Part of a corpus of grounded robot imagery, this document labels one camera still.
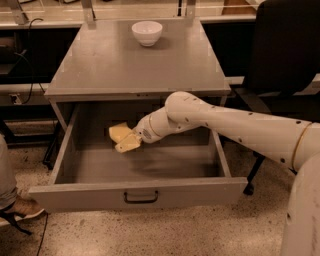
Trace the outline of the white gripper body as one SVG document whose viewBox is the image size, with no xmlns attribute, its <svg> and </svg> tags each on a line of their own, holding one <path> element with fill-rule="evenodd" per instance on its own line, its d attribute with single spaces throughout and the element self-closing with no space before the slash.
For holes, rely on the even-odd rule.
<svg viewBox="0 0 320 256">
<path fill-rule="evenodd" d="M 134 128 L 134 132 L 145 143 L 154 143 L 156 141 L 156 134 L 152 130 L 150 118 L 150 115 L 143 117 Z"/>
</svg>

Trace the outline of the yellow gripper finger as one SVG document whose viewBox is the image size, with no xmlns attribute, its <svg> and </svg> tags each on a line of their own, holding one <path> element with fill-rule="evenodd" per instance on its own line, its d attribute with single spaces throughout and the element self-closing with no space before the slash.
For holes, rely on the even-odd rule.
<svg viewBox="0 0 320 256">
<path fill-rule="evenodd" d="M 141 146 L 142 138 L 135 133 L 129 133 L 124 139 L 116 144 L 115 149 L 119 153 L 125 153 Z"/>
</svg>

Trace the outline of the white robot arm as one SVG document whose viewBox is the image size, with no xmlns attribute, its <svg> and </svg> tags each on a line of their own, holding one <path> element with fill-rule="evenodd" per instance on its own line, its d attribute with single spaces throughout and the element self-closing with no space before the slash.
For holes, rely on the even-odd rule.
<svg viewBox="0 0 320 256">
<path fill-rule="evenodd" d="M 164 137 L 206 127 L 297 172 L 292 185 L 281 256 L 320 256 L 320 124 L 211 105 L 183 91 L 134 128 L 109 129 L 120 153 Z"/>
</svg>

